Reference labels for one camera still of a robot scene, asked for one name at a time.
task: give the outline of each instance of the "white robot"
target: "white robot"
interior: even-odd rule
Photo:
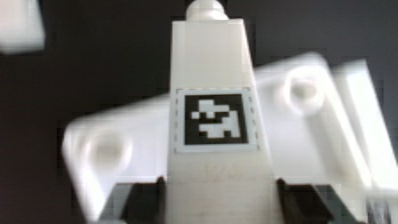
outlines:
[[[63,150],[90,222],[125,223],[134,186],[166,183],[168,224],[398,223],[367,63],[331,72],[312,53],[255,76],[244,20],[216,0],[173,22],[170,95],[77,119]]]

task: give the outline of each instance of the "white cylindrical joint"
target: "white cylindrical joint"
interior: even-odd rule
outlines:
[[[187,9],[187,20],[228,20],[223,4],[218,0],[196,0]]]

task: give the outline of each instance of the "white plastic panel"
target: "white plastic panel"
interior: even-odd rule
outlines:
[[[84,214],[99,221],[118,183],[168,179],[170,97],[79,119],[65,136],[65,159]]]
[[[347,63],[335,70],[351,124],[372,171],[374,191],[398,193],[398,167],[395,151],[378,101],[367,61]]]
[[[38,0],[0,0],[0,52],[45,48],[45,29]]]
[[[276,176],[289,183],[331,184],[367,220],[372,177],[324,58],[303,55],[257,74]]]

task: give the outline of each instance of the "circular indent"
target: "circular indent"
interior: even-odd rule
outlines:
[[[125,137],[116,133],[95,135],[88,142],[88,162],[95,170],[118,171],[132,157],[132,145]]]
[[[310,82],[299,82],[292,86],[292,94],[299,100],[312,100],[317,96],[317,87]]]
[[[324,106],[326,85],[322,72],[322,70],[305,67],[294,70],[287,77],[283,85],[283,101],[298,115],[314,115]]]

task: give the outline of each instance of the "dark background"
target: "dark background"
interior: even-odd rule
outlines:
[[[0,223],[84,223],[61,156],[70,121],[168,92],[171,21],[186,0],[44,0],[47,49],[0,56]],[[398,1],[230,0],[253,61],[317,51],[369,59],[398,134]]]

